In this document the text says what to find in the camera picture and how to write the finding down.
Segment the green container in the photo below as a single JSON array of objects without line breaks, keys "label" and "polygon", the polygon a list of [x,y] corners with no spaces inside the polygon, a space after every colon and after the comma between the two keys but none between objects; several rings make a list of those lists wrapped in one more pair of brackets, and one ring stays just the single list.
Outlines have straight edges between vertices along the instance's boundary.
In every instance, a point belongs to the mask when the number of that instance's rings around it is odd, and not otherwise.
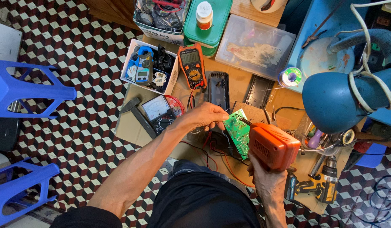
[{"label": "green container", "polygon": [[204,0],[193,0],[190,10],[184,23],[184,36],[193,43],[199,43],[206,48],[218,47],[219,41],[228,20],[231,10],[232,0],[208,0],[213,9],[213,25],[207,30],[202,30],[197,26],[196,11],[197,6]]},{"label": "green container", "polygon": [[[190,44],[194,44],[194,43],[189,41],[189,39],[187,39],[186,37],[184,37],[184,46],[190,45]],[[206,58],[211,58],[217,52],[218,46],[216,46],[214,48],[208,48],[208,47],[201,46],[201,50],[202,50],[203,56],[205,56]]]}]

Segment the blue plastic stool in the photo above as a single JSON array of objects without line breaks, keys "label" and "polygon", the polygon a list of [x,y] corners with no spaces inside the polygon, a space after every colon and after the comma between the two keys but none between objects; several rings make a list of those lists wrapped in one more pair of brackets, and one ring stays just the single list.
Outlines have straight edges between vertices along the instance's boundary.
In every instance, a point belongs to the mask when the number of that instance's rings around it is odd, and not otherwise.
[{"label": "blue plastic stool", "polygon": [[366,151],[362,158],[356,163],[357,166],[363,166],[367,168],[376,168],[380,164],[381,159],[386,152],[387,146],[373,143],[370,148]]},{"label": "blue plastic stool", "polygon": [[[18,80],[8,74],[7,67],[24,67],[27,68],[27,70]],[[25,77],[29,75],[29,73],[34,68],[42,70],[51,80],[53,85],[42,85],[25,82]],[[0,117],[47,117],[50,119],[56,118],[57,116],[51,116],[50,114],[59,106],[62,101],[74,100],[77,97],[77,92],[74,87],[64,86],[56,78],[56,76],[53,75],[51,69],[55,70],[56,67],[0,60]],[[34,114],[28,108],[28,105],[26,105],[22,101],[22,99],[25,98],[48,98],[54,99],[54,101],[49,107],[47,107],[44,112],[40,114]],[[22,104],[22,106],[27,109],[28,113],[16,113],[7,110],[7,107],[13,101],[16,100],[18,100]]]},{"label": "blue plastic stool", "polygon": [[[51,163],[47,166],[36,166],[30,163],[24,162],[25,160],[30,159],[31,157],[25,158],[22,161],[14,163],[10,166],[0,169],[0,174],[7,173],[7,182],[0,184],[0,226],[6,224],[7,222],[24,215],[25,213],[56,199],[56,196],[53,196],[48,199],[48,188],[49,188],[49,179],[52,176],[60,172],[59,167]],[[11,180],[11,173],[14,167],[22,167],[25,169],[32,170],[25,176]],[[26,189],[36,185],[41,184],[41,193],[39,196],[39,201],[36,204],[28,205],[27,208],[18,211],[11,215],[3,215],[2,210],[4,205],[11,202],[19,203],[21,205],[26,205],[22,203],[20,199],[25,195],[24,192]]]}]

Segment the hammer head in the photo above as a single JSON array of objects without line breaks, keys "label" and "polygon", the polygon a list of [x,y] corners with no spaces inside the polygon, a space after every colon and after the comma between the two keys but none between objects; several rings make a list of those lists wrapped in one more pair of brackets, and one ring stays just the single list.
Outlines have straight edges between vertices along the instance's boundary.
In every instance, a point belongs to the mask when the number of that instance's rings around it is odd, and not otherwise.
[{"label": "hammer head", "polygon": [[124,107],[122,107],[120,113],[124,113],[130,111],[134,106],[137,106],[141,103],[141,99],[139,97],[134,97],[132,100],[128,101]]}]

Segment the blue clamp meter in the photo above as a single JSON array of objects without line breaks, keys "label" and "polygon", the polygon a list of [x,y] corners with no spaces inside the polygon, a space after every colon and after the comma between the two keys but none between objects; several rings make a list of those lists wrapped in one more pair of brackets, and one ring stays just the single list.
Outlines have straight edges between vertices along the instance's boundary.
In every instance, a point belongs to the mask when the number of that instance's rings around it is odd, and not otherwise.
[{"label": "blue clamp meter", "polygon": [[138,59],[135,61],[137,65],[135,82],[140,86],[148,86],[153,79],[153,51],[152,48],[143,46],[139,48]]}]

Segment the circuit board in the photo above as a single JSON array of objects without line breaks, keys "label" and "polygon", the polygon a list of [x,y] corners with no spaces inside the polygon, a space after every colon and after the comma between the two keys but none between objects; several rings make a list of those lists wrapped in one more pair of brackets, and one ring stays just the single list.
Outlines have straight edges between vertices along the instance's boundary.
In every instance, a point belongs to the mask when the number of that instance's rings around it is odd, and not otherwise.
[{"label": "circuit board", "polygon": [[230,114],[229,119],[224,121],[224,125],[244,160],[248,158],[250,126],[242,122],[240,117],[247,119],[242,109]]}]

